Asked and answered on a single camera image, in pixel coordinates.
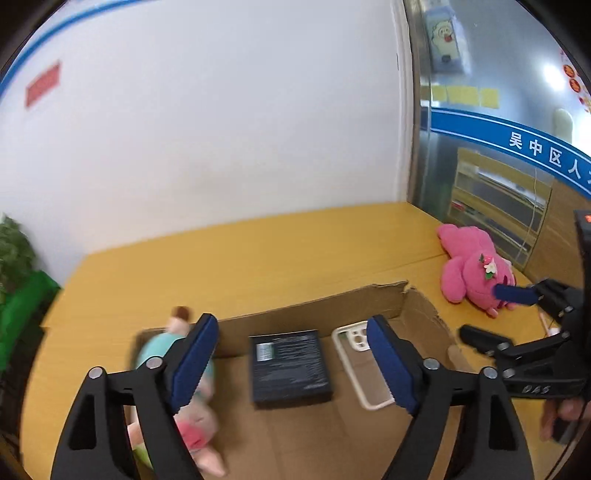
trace green artificial plant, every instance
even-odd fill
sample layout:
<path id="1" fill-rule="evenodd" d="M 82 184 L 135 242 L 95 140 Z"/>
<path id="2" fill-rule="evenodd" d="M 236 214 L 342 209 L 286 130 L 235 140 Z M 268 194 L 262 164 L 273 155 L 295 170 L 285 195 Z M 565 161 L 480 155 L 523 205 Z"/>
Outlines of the green artificial plant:
<path id="1" fill-rule="evenodd" d="M 0 309 L 33 272 L 35 252 L 20 225 L 8 216 L 0 223 Z"/>

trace pink stuffed toy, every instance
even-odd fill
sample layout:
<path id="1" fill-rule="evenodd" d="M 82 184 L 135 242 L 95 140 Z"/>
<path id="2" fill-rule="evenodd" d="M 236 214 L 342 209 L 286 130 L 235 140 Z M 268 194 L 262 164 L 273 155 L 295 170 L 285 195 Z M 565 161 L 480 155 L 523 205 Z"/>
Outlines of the pink stuffed toy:
<path id="1" fill-rule="evenodd" d="M 492 287 L 515 285 L 511 263 L 497 255 L 491 237 L 475 226 L 458 228 L 446 223 L 437 229 L 441 245 L 450 255 L 441 274 L 441 292 L 452 303 L 468 297 L 474 305 L 496 318 L 498 310 L 515 304 L 497 300 Z"/>

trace cardboard box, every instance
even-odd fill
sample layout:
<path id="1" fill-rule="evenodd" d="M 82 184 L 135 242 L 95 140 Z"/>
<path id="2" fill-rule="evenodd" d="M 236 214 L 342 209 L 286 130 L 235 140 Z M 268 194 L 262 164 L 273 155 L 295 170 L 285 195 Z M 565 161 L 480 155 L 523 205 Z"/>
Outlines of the cardboard box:
<path id="1" fill-rule="evenodd" d="M 379 480 L 402 442 L 411 417 L 390 405 L 377 411 L 361 407 L 330 338 L 343 325 L 375 314 L 413 342 L 423 357 L 444 366 L 469 365 L 433 305 L 407 283 L 371 285 L 323 299 L 220 320 L 215 353 L 216 394 L 211 406 L 220 430 L 213 445 L 231 480 Z M 279 410 L 256 410 L 251 401 L 251 335 L 317 329 L 322 338 L 335 394 L 328 403 Z M 141 332 L 131 365 L 141 347 L 162 329 Z M 431 478 L 443 478 L 459 424 L 461 407 L 452 407 Z M 149 472 L 142 469 L 142 477 Z"/>

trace white cable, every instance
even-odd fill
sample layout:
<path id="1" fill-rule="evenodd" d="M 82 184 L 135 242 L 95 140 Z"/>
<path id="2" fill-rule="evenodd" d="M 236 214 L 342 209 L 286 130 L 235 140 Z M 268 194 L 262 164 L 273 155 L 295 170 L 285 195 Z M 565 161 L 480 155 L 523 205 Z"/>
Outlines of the white cable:
<path id="1" fill-rule="evenodd" d="M 517 260 L 519 258 L 519 256 L 521 255 L 522 251 L 525 249 L 525 242 L 526 242 L 527 238 L 529 237 L 530 232 L 531 232 L 531 227 L 534 224 L 536 202 L 538 201 L 538 192 L 537 192 L 537 190 L 535 188 L 536 185 L 537 185 L 537 183 L 538 183 L 538 169 L 536 167 L 534 167 L 534 175 L 535 175 L 535 177 L 534 177 L 534 201 L 532 202 L 529 197 L 526 197 L 527 200 L 528 200 L 528 202 L 530 202 L 531 205 L 532 205 L 532 207 L 534 208 L 534 211 L 531 214 L 531 222 L 530 222 L 530 225 L 527 228 L 527 233 L 525 234 L 525 238 L 523 239 L 523 243 L 521 244 L 521 246 L 519 248 L 519 252 L 517 252 L 517 256 L 515 257 L 515 260 Z"/>

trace blue gripper pad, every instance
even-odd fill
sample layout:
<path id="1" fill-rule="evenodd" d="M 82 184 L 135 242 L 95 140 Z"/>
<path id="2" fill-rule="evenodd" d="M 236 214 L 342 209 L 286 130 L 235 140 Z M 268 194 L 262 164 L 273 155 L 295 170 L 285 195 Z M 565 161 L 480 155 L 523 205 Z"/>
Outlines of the blue gripper pad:
<path id="1" fill-rule="evenodd" d="M 171 347 L 164 357 L 168 368 L 173 369 L 168 385 L 173 413 L 191 401 L 213 355 L 218 337 L 217 319 L 210 313 L 204 313 L 189 335 L 173 344 L 175 347 L 179 343 L 178 348 Z"/>
<path id="2" fill-rule="evenodd" d="M 520 305 L 535 305 L 540 296 L 532 287 L 514 287 L 500 283 L 493 287 L 492 293 L 497 300 L 510 301 Z"/>
<path id="3" fill-rule="evenodd" d="M 411 342 L 394 333 L 381 315 L 368 320 L 366 331 L 371 352 L 396 404 L 415 415 L 422 400 L 423 358 Z"/>

